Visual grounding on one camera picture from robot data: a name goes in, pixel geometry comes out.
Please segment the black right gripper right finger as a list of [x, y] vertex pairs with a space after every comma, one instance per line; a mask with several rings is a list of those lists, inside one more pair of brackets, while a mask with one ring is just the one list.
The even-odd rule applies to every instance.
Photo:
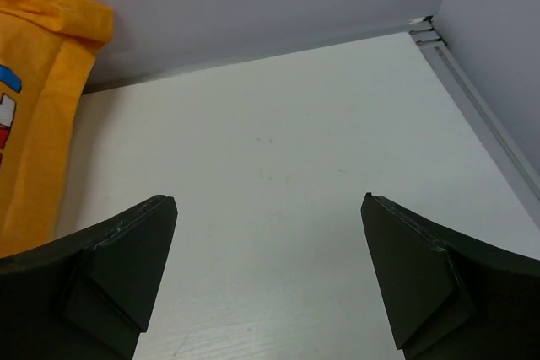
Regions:
[[537, 359], [539, 262], [366, 194], [364, 234], [407, 359]]

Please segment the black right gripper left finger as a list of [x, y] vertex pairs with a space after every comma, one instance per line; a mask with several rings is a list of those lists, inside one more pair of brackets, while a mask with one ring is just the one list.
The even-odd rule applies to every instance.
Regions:
[[3, 359], [131, 359], [147, 331], [176, 227], [157, 195], [1, 259]]

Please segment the yellow pillowcase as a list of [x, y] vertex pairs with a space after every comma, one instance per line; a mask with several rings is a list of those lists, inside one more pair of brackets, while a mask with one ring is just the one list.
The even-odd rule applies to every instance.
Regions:
[[1, 255], [49, 242], [73, 121], [114, 14], [94, 0], [1, 0]]

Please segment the aluminium right side rail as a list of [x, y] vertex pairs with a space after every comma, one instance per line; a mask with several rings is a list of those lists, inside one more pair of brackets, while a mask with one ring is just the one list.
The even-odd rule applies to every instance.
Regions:
[[533, 222], [539, 223], [539, 174], [451, 54], [432, 19], [427, 16], [410, 20], [409, 35]]

